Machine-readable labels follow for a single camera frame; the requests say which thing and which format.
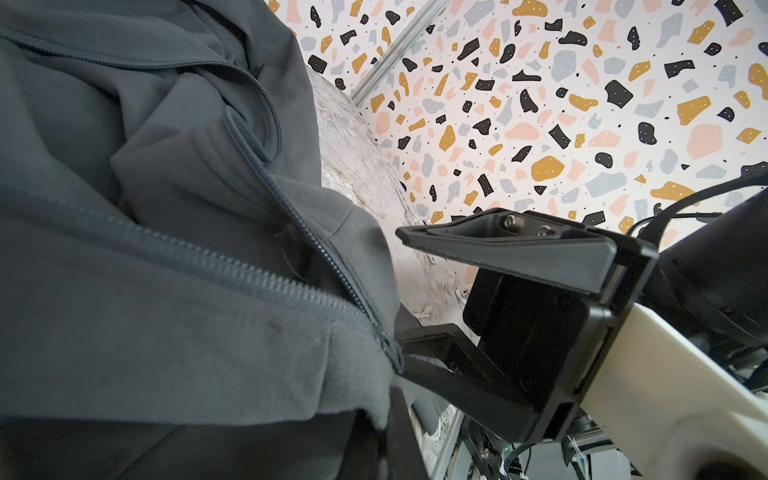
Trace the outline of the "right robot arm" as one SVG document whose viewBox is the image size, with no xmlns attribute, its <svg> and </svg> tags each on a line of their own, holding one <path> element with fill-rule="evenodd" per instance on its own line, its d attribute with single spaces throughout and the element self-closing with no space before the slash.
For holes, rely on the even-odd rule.
<svg viewBox="0 0 768 480">
<path fill-rule="evenodd" d="M 626 233 L 535 211 L 494 208 L 447 224 L 401 227 L 404 245 L 475 266 L 463 325 L 403 330 L 404 377 L 498 437 L 561 438 L 635 305 L 722 367 L 767 343 L 767 195 L 764 191 L 668 249 L 676 219 L 767 172 L 685 197 Z"/>
</svg>

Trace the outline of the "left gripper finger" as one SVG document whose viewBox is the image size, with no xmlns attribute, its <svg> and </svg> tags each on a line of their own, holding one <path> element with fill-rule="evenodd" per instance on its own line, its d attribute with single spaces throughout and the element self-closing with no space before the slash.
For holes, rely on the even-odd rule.
<svg viewBox="0 0 768 480">
<path fill-rule="evenodd" d="M 409 415 L 409 407 L 399 387 L 390 389 L 389 423 L 385 433 L 387 478 L 390 480 L 428 480 L 423 457 Z"/>
</svg>

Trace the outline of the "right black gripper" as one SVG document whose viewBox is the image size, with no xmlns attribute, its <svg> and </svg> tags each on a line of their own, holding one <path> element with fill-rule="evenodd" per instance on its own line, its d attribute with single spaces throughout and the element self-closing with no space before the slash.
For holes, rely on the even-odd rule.
<svg viewBox="0 0 768 480">
<path fill-rule="evenodd" d="M 501 208 L 396 236 L 480 268 L 463 314 L 480 349 L 401 307 L 400 376 L 521 443 L 564 434 L 659 257 L 641 239 Z"/>
</svg>

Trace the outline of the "dark grey jacket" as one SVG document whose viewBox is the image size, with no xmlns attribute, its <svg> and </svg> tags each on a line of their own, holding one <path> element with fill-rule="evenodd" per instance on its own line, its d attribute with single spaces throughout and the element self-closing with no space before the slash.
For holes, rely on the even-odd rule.
<svg viewBox="0 0 768 480">
<path fill-rule="evenodd" d="M 388 479 L 403 306 L 321 169 L 265 2 L 3 2 L 2 477 Z"/>
</svg>

